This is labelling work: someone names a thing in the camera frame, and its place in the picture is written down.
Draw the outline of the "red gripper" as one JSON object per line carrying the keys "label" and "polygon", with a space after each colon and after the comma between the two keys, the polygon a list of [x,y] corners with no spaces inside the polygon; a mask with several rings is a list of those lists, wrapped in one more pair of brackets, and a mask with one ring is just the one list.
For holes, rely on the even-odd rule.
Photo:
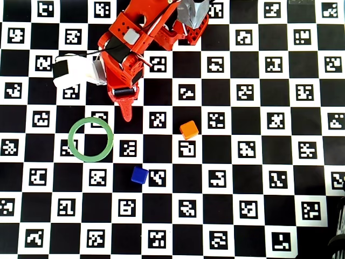
{"label": "red gripper", "polygon": [[139,80],[143,76],[144,63],[133,53],[125,57],[122,63],[117,62],[108,52],[101,54],[103,60],[108,95],[117,103],[126,122],[132,119],[132,104],[139,95]]}

